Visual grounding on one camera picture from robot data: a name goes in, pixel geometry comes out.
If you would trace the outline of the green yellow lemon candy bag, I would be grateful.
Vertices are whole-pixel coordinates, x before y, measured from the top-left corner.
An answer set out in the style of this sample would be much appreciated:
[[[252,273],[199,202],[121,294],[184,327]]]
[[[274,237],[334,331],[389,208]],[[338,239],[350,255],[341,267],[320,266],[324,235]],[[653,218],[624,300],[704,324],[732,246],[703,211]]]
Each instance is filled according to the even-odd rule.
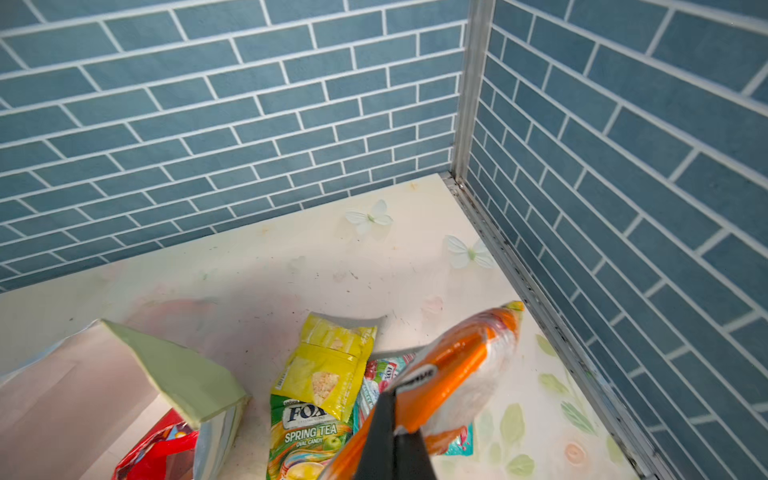
[[[267,479],[318,479],[353,434],[349,422],[311,403],[272,394],[270,411]]]

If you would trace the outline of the teal Fox's candy bag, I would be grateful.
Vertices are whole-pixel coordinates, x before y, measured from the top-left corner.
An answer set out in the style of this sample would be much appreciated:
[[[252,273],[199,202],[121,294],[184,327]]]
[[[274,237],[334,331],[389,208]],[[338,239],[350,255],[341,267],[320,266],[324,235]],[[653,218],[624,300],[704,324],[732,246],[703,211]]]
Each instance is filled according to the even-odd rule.
[[[401,374],[415,359],[415,353],[383,357],[366,363],[362,386],[351,415],[353,433],[356,434],[375,406],[380,393]],[[474,429],[470,424],[442,452],[444,456],[472,456],[474,453]]]

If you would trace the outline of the floral table mat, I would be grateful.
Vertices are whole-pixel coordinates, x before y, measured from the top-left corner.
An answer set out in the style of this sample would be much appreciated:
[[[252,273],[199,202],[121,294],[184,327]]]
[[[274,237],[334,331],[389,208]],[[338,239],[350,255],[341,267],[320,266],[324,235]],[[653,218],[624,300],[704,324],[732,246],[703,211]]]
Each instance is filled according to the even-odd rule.
[[[436,339],[524,297],[499,265],[453,266],[445,240],[481,234],[432,175],[38,283],[1,297],[9,373],[92,321],[127,323],[234,373],[251,400],[221,475],[262,479],[269,392],[310,313],[377,319],[375,354]],[[531,314],[508,375],[441,479],[632,479],[635,471]]]

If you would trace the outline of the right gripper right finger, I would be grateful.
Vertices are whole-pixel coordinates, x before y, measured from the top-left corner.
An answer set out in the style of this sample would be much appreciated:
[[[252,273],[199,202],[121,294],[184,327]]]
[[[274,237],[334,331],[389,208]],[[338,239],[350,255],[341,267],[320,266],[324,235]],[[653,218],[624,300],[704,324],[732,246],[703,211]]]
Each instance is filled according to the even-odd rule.
[[[395,437],[395,479],[436,480],[426,443],[420,431]]]

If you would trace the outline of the orange yellow snack packet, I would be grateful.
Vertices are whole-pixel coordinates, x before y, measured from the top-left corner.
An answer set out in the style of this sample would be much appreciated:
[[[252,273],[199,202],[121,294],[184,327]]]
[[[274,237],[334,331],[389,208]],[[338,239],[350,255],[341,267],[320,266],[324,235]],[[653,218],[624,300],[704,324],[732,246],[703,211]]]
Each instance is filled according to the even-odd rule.
[[[497,390],[513,361],[524,310],[522,302],[513,301],[482,311],[422,348],[382,392],[396,394],[395,437],[420,431],[430,460],[445,451]],[[355,479],[368,417],[322,478]]]

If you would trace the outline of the white green paper bag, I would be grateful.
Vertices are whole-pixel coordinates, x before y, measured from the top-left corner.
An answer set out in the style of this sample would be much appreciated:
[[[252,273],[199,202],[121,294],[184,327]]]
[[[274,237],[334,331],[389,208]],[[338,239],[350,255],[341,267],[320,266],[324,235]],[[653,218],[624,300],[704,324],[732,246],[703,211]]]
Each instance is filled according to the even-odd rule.
[[[111,479],[171,409],[198,435],[193,478],[222,470],[248,396],[196,351],[97,320],[1,379],[5,479]]]

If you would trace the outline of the red snack packet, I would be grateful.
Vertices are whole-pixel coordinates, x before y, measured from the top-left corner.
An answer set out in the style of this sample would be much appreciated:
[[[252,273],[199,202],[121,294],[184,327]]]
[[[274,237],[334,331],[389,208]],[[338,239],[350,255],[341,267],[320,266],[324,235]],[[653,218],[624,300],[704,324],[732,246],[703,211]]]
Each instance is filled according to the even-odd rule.
[[[111,479],[192,479],[198,435],[169,410],[117,464]]]

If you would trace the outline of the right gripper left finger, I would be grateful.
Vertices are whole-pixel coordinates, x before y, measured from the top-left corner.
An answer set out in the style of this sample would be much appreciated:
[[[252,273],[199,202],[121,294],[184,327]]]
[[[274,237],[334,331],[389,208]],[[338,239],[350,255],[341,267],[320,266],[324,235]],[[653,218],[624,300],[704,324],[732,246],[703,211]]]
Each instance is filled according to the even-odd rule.
[[[396,394],[382,393],[371,415],[366,442],[360,457],[356,480],[394,480]]]

